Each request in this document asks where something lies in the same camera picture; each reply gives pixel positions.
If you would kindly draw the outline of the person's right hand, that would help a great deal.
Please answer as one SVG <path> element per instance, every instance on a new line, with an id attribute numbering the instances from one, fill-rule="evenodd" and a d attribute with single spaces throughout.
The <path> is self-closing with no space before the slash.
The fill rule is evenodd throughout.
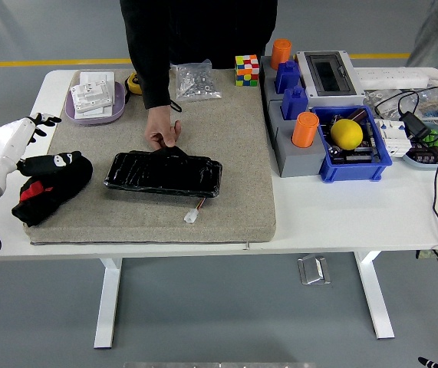
<path id="1" fill-rule="evenodd" d="M 173 147 L 181 134 L 181 122 L 171 124 L 171 106 L 152 107 L 148 110 L 144 137 L 153 150 Z"/>

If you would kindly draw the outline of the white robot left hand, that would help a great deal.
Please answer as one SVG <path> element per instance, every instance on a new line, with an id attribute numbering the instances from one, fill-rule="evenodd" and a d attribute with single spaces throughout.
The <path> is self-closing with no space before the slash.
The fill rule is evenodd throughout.
<path id="1" fill-rule="evenodd" d="M 61 118 L 36 113 L 0 127 L 0 181 L 9 173 L 18 170 L 24 176 L 39 176 L 58 173 L 82 157 L 81 152 L 59 153 L 24 159 L 22 156 L 30 143 L 35 143 L 35 134 L 45 136 L 40 125 L 52 127 Z"/>

